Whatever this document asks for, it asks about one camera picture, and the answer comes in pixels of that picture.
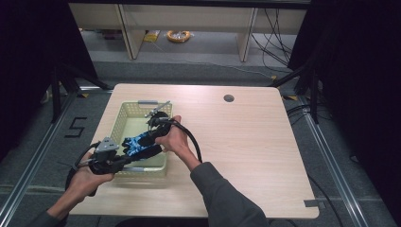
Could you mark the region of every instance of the light wood surface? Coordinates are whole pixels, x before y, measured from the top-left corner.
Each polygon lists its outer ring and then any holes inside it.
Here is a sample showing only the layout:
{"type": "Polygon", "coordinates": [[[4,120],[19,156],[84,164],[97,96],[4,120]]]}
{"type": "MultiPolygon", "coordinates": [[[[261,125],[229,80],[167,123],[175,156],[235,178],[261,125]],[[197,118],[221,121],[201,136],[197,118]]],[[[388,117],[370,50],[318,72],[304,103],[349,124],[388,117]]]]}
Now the light wood surface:
{"type": "MultiPolygon", "coordinates": [[[[211,162],[268,218],[316,218],[314,200],[278,90],[262,87],[118,84],[93,142],[109,135],[123,101],[170,100],[211,162]],[[226,102],[224,96],[235,100],[226,102]]],[[[207,217],[189,170],[168,153],[167,174],[159,179],[116,177],[99,187],[71,214],[136,217],[207,217]]]]}

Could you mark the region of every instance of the person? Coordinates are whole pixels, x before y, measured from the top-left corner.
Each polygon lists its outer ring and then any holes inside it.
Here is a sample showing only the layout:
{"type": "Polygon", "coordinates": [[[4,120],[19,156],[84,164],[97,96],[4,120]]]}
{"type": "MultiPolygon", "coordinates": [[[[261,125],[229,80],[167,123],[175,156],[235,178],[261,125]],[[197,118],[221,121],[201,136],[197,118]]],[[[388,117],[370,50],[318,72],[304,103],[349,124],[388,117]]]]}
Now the person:
{"type": "MultiPolygon", "coordinates": [[[[181,123],[182,118],[177,115],[173,119],[181,123]]],[[[210,227],[269,226],[259,206],[237,191],[211,163],[201,163],[196,158],[188,146],[187,135],[183,131],[171,126],[170,132],[166,136],[156,138],[155,142],[163,145],[164,152],[174,152],[188,167],[192,181],[203,196],[210,227]]],[[[112,179],[111,174],[95,175],[88,166],[81,167],[61,198],[35,218],[29,226],[60,226],[60,222],[65,222],[69,211],[75,205],[83,201],[99,185],[112,179]]]]}

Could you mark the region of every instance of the metal frame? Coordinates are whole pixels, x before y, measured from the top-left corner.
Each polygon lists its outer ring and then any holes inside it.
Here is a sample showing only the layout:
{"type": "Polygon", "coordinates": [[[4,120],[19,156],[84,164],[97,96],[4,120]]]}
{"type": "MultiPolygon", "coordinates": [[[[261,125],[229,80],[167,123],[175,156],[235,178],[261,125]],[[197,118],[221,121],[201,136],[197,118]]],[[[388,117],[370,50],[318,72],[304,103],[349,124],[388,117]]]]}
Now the metal frame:
{"type": "Polygon", "coordinates": [[[12,216],[18,208],[21,200],[26,193],[26,190],[31,183],[32,179],[35,177],[46,153],[49,150],[53,139],[59,130],[59,126],[63,122],[64,116],[68,108],[71,106],[73,101],[75,100],[77,93],[70,93],[65,99],[62,105],[62,111],[59,118],[51,123],[49,129],[47,130],[44,139],[41,144],[36,149],[35,153],[32,156],[29,164],[26,166],[26,169],[21,176],[20,180],[16,185],[14,185],[12,191],[10,192],[7,200],[3,203],[1,211],[0,211],[0,226],[7,227],[9,222],[11,221],[12,216]]]}
{"type": "MultiPolygon", "coordinates": [[[[307,102],[303,96],[300,96],[300,102],[302,105],[307,105],[307,102]]],[[[357,201],[357,198],[354,195],[350,185],[346,181],[344,175],[341,172],[337,161],[331,152],[330,147],[328,146],[324,135],[321,131],[319,124],[316,124],[310,113],[305,116],[306,122],[309,125],[309,128],[313,134],[313,137],[316,139],[316,142],[319,146],[319,149],[322,153],[322,156],[326,162],[326,165],[333,177],[334,183],[336,184],[337,189],[340,192],[340,195],[345,203],[345,207],[350,214],[351,220],[354,222],[355,226],[367,227],[369,226],[367,219],[363,215],[362,209],[357,201]]]]}

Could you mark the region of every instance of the wrist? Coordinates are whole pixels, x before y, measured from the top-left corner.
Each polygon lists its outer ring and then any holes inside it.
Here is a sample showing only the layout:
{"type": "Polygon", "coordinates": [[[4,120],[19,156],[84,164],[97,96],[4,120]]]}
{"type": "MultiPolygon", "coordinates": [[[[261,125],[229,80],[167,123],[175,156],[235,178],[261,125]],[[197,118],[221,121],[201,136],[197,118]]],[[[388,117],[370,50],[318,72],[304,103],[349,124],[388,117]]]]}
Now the wrist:
{"type": "Polygon", "coordinates": [[[67,190],[59,200],[47,210],[47,213],[54,218],[62,220],[81,201],[83,201],[83,199],[79,198],[77,193],[67,190]]]}
{"type": "Polygon", "coordinates": [[[189,171],[192,171],[196,166],[201,164],[201,162],[195,157],[194,153],[192,153],[190,149],[177,155],[185,163],[189,171]]]}

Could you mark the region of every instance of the plastic basket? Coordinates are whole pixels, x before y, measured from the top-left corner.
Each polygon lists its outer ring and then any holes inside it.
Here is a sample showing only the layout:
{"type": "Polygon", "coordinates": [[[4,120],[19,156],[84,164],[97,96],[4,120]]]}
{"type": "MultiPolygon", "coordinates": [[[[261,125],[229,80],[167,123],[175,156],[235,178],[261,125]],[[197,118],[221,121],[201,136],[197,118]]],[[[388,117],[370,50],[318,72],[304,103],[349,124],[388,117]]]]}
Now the plastic basket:
{"type": "MultiPolygon", "coordinates": [[[[121,104],[118,116],[115,119],[111,138],[119,144],[118,155],[123,155],[124,148],[121,146],[125,137],[134,137],[148,130],[148,120],[145,115],[154,108],[164,104],[158,101],[126,101],[121,104]]],[[[172,105],[168,103],[161,110],[172,117],[172,105]]],[[[125,165],[117,175],[129,177],[164,177],[166,175],[167,155],[161,152],[147,160],[132,162],[125,165]]]]}

